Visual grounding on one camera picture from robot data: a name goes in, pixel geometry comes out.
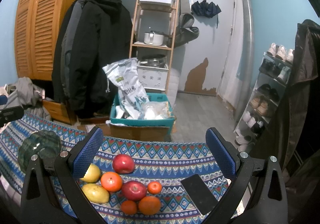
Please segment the red apple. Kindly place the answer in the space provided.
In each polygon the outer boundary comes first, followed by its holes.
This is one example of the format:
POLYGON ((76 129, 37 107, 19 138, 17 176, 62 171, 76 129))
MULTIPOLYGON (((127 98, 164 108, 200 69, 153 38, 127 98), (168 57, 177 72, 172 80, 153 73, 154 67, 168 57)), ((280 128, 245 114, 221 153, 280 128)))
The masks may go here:
POLYGON ((112 161, 112 167, 118 174, 130 174, 135 170, 135 162, 129 155, 118 154, 112 161))
POLYGON ((140 201, 146 197, 147 188, 139 181, 128 181, 122 185, 121 193, 127 200, 140 201))

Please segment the silver vertical pipe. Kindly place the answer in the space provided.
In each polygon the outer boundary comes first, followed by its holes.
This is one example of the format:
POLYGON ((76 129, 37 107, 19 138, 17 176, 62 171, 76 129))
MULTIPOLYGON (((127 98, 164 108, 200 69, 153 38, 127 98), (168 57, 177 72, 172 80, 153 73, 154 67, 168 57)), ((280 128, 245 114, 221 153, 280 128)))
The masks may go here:
POLYGON ((242 44, 242 85, 240 89, 240 95, 238 105, 234 114, 236 123, 240 121, 240 118, 245 111, 246 104, 249 99, 250 85, 253 73, 253 61, 254 61, 254 30, 253 30, 253 12, 251 0, 242 0, 243 8, 243 44, 242 44))

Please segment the white cooking pot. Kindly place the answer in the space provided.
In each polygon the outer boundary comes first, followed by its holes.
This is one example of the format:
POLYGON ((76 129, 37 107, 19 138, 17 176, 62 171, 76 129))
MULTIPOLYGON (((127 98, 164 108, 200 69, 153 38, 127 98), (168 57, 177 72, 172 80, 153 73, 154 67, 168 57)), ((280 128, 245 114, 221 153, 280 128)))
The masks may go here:
POLYGON ((147 45, 161 46, 164 43, 165 35, 161 32, 149 31, 144 33, 143 42, 147 45))

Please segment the small tangerine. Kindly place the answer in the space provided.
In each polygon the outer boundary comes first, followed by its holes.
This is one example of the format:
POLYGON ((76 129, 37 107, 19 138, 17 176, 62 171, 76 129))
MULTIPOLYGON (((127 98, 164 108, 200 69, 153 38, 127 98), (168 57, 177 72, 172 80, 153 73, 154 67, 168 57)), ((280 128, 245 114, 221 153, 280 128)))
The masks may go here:
POLYGON ((148 184, 147 190, 150 194, 156 195, 162 191, 162 185, 158 181, 152 181, 148 184))
POLYGON ((121 204, 121 211, 127 215, 135 215, 138 212, 137 203, 135 201, 126 200, 121 204))

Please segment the wooden drawer box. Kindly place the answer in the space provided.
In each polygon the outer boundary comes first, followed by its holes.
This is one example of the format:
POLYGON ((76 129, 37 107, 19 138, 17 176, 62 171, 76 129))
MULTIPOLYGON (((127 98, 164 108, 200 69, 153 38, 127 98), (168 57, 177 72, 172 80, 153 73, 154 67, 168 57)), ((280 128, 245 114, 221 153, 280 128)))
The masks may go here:
POLYGON ((53 120, 69 125, 74 125, 76 123, 76 116, 65 104, 42 100, 42 105, 48 110, 53 120))

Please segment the large orange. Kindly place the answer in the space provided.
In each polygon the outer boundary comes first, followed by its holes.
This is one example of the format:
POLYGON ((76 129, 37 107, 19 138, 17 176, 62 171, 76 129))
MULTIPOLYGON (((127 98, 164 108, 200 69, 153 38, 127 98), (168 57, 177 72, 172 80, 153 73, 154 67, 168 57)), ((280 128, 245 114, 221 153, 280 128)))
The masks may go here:
POLYGON ((123 180, 119 174, 108 171, 106 173, 103 173, 100 178, 100 183, 102 187, 107 191, 117 192, 121 190, 123 180))

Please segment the clear plastic bag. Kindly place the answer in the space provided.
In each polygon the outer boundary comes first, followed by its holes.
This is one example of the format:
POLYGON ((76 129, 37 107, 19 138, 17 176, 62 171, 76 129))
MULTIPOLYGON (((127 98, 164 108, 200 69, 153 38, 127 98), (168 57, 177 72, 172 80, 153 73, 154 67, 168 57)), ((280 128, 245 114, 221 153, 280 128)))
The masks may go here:
POLYGON ((141 106, 140 120, 164 120, 173 118, 173 112, 168 101, 146 102, 141 106))

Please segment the small tangerine front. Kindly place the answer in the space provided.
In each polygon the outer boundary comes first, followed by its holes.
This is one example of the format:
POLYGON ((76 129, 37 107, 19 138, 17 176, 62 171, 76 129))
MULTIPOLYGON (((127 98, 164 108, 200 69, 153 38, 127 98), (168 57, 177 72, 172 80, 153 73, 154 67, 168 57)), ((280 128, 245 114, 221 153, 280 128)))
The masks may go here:
POLYGON ((135 215, 138 212, 137 203, 135 201, 126 200, 121 204, 121 211, 127 215, 135 215))

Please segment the white printed rice bag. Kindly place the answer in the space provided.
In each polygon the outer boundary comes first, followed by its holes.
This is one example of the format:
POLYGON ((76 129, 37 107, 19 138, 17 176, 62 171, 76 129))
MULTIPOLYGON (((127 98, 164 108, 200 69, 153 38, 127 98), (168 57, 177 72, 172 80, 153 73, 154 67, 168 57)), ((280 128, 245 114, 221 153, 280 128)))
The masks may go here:
POLYGON ((107 79, 118 88, 121 109, 134 120, 139 119, 142 105, 149 102, 149 97, 139 81, 137 65, 138 59, 133 57, 103 67, 107 79))

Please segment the black hanging coat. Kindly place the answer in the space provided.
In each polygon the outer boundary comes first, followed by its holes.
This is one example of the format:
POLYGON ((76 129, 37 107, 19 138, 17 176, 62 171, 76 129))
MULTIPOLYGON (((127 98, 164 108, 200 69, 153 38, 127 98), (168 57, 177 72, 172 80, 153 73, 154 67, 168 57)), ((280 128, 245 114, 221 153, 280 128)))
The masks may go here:
POLYGON ((54 100, 80 119, 108 115, 117 88, 103 67, 129 57, 132 21, 121 0, 75 0, 56 41, 54 100))

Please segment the grey shoe rack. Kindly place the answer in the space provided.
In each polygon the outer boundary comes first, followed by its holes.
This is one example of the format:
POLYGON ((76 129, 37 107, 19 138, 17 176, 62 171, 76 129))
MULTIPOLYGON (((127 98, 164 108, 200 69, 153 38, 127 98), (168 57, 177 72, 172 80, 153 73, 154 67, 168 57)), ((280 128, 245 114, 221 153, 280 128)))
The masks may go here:
POLYGON ((294 52, 275 43, 264 52, 257 80, 234 130, 239 152, 249 153, 271 122, 290 77, 294 52))

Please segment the orange front large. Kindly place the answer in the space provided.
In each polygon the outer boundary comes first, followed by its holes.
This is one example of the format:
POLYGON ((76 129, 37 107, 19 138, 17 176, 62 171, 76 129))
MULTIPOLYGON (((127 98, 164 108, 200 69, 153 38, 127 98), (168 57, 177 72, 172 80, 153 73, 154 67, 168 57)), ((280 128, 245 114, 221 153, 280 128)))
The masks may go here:
POLYGON ((139 211, 144 215, 155 215, 160 211, 161 201, 155 196, 146 196, 138 203, 139 211))

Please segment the patterned blue tablecloth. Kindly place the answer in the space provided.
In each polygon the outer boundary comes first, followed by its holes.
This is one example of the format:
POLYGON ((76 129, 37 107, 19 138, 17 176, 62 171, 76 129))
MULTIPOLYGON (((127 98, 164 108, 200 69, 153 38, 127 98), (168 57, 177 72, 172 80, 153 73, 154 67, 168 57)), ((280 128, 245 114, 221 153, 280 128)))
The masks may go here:
MULTIPOLYGON (((18 193, 22 191, 24 173, 18 165, 18 149, 23 141, 39 130, 51 130, 61 139, 62 149, 70 150, 86 133, 25 113, 20 120, 9 123, 1 131, 1 174, 18 193)), ((216 199, 221 199, 230 181, 226 179, 212 153, 204 143, 143 142, 105 136, 93 162, 103 173, 112 171, 112 160, 127 154, 135 162, 135 171, 123 181, 162 185, 158 195, 161 209, 154 216, 124 214, 121 193, 113 193, 108 203, 95 204, 107 223, 201 223, 204 220, 181 185, 181 180, 198 174, 216 199)))

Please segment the small cardboard box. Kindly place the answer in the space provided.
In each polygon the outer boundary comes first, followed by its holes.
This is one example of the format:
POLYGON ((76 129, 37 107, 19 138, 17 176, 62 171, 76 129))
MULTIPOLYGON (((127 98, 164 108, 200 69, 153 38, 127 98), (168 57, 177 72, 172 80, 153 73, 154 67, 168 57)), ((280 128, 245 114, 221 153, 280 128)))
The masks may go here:
POLYGON ((89 132, 94 126, 104 126, 106 125, 106 121, 110 119, 109 116, 97 116, 88 119, 80 119, 78 118, 77 129, 85 132, 89 132))

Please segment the grey clothes pile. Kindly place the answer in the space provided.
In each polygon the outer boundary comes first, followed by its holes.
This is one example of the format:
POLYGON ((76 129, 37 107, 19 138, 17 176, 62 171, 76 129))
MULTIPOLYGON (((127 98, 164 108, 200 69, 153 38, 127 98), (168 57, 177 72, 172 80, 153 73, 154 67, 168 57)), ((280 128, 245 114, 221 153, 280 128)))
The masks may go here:
POLYGON ((6 104, 1 104, 1 109, 21 106, 27 112, 46 120, 52 117, 43 106, 45 90, 33 84, 30 78, 20 77, 15 83, 1 86, 1 96, 7 97, 6 104))

